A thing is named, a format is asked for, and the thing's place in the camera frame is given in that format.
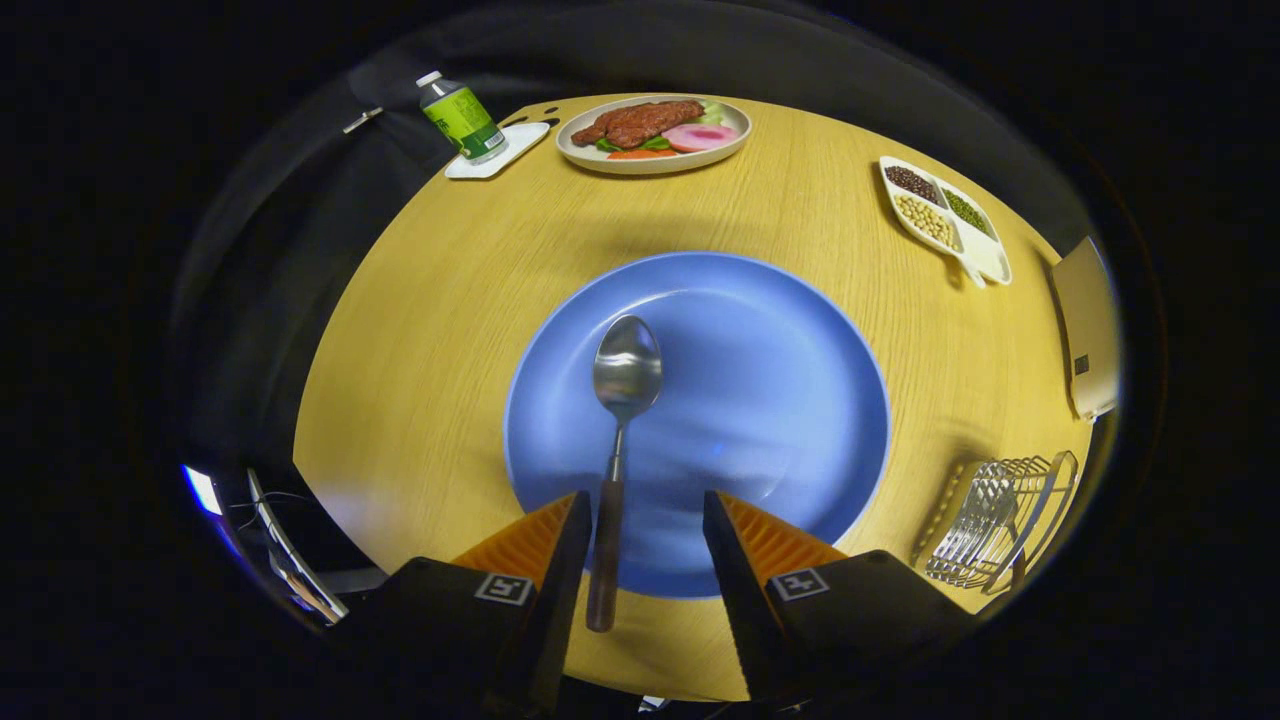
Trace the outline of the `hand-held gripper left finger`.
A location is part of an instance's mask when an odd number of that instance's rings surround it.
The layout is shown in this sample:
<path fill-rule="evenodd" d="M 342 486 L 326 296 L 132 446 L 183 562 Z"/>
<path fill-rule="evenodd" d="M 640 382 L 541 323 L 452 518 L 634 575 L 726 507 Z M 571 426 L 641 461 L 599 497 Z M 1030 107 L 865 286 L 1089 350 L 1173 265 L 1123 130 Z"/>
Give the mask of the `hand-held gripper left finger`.
<path fill-rule="evenodd" d="M 586 492 L 451 561 L 417 557 L 340 620 L 340 659 L 421 719 L 548 719 L 593 534 Z"/>

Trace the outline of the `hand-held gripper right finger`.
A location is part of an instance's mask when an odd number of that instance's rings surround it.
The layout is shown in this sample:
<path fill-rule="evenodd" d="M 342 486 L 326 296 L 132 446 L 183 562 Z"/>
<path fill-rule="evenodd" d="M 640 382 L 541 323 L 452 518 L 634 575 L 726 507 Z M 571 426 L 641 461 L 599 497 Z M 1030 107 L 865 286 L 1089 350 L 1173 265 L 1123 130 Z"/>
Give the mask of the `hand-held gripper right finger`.
<path fill-rule="evenodd" d="M 705 492 L 701 533 L 759 705 L 868 694 L 975 629 L 892 553 L 846 555 L 727 492 Z"/>

